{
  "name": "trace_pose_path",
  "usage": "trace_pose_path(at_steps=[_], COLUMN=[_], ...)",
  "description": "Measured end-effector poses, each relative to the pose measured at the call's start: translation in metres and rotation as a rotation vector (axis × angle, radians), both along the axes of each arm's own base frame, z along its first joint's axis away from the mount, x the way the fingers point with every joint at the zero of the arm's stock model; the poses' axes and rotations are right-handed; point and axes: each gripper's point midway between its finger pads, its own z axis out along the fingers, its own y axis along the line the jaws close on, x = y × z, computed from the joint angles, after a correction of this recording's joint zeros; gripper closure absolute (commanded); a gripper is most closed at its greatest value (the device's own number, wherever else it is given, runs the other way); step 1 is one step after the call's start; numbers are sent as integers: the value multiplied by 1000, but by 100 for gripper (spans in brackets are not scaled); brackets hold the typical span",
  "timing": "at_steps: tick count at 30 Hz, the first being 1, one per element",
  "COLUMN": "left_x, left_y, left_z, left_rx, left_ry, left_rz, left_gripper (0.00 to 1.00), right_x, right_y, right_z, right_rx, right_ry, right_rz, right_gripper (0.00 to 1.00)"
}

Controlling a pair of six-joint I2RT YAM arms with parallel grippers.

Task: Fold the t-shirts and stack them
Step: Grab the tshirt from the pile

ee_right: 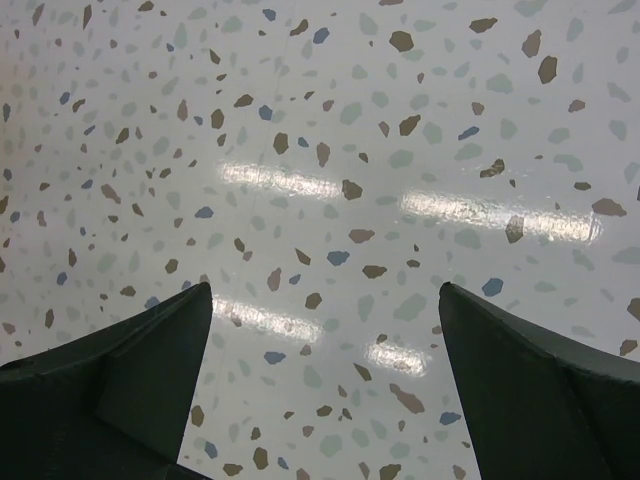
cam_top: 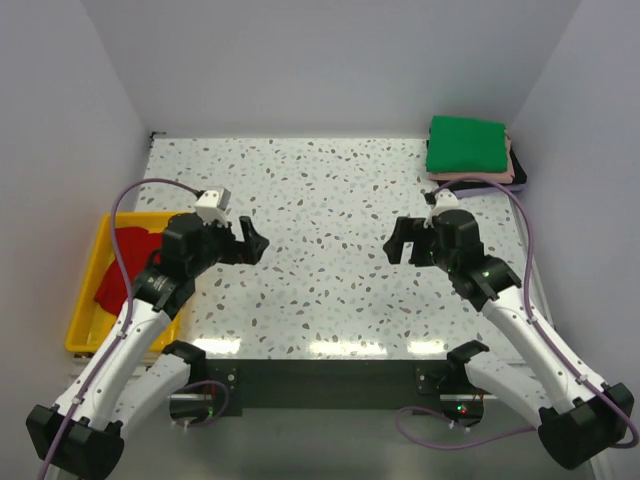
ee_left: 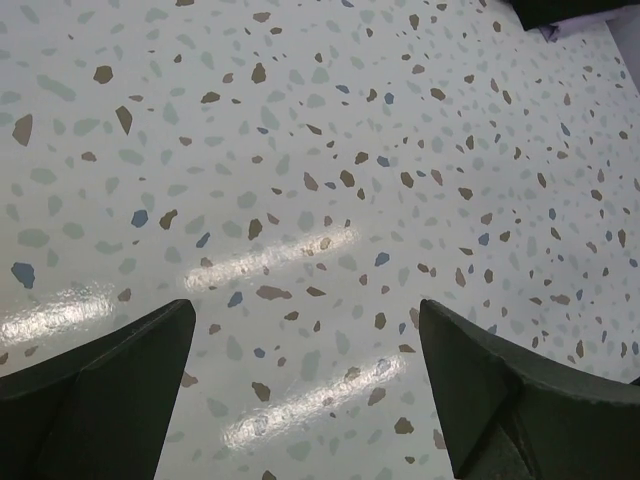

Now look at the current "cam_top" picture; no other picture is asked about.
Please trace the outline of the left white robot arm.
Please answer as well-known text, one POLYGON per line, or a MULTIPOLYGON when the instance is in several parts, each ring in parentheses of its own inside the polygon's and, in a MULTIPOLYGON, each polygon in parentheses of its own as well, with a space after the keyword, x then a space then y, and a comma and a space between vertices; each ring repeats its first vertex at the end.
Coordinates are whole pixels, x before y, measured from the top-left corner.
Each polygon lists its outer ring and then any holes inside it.
POLYGON ((206 223, 197 213, 172 216, 159 247, 128 280, 131 295, 89 364, 50 407, 36 405, 26 427, 43 465, 81 479, 105 479, 115 469, 131 431, 174 392, 196 392, 207 380, 202 349, 174 341, 137 380, 131 378, 156 338, 195 292, 210 267, 257 264, 269 245, 248 216, 243 237, 229 224, 206 223))

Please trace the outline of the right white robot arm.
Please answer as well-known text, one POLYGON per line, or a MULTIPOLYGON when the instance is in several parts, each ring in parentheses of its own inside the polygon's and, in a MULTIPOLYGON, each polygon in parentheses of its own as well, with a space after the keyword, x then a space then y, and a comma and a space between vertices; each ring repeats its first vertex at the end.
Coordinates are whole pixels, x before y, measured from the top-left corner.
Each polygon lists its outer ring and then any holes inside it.
POLYGON ((547 453, 572 470, 608 448, 633 448, 639 431, 631 421, 634 397, 589 368, 538 314, 528 287, 503 260, 488 255, 473 215, 453 209, 427 219, 400 217, 383 250, 392 264, 412 244, 410 264, 437 267, 455 292, 495 325, 533 372, 528 377, 470 341, 447 355, 448 386, 474 386, 525 418, 547 453))

